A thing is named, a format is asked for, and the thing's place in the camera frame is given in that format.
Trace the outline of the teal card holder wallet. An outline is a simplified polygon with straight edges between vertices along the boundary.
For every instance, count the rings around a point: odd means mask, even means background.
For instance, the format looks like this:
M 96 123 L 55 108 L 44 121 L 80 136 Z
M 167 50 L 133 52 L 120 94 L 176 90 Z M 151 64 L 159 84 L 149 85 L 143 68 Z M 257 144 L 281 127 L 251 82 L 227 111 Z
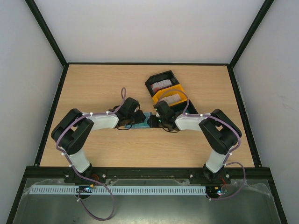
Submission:
M 141 123 L 134 123 L 134 124 L 127 124 L 125 125 L 125 129 L 143 129 L 143 128 L 150 128 L 147 121 L 149 120 L 150 116 L 152 115 L 152 112 L 143 112 L 143 115 L 141 115 L 140 112 L 136 112 L 133 116 L 133 121 L 141 121 Z

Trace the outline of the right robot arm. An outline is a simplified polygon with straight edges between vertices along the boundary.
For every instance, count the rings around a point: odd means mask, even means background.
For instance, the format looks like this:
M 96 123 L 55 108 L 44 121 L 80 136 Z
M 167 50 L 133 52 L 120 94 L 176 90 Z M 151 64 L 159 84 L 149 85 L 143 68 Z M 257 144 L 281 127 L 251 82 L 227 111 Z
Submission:
M 190 113 L 189 101 L 183 110 L 174 110 L 164 100 L 156 103 L 155 115 L 150 115 L 147 124 L 168 132 L 185 130 L 202 132 L 212 151 L 203 167 L 203 176 L 213 183 L 220 177 L 229 156 L 241 145 L 242 132 L 220 109 L 211 113 Z

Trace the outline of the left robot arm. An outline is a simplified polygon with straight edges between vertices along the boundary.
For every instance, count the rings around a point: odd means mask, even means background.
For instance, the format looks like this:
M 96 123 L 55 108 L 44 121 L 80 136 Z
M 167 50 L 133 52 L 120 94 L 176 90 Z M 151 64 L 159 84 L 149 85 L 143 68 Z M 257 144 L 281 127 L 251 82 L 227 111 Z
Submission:
M 85 180 L 92 176 L 92 165 L 87 159 L 83 146 L 92 131 L 100 129 L 128 130 L 146 120 L 140 104 L 127 98 L 113 109 L 99 113 L 83 113 L 71 109 L 51 133 L 56 148 L 66 157 L 71 168 Z

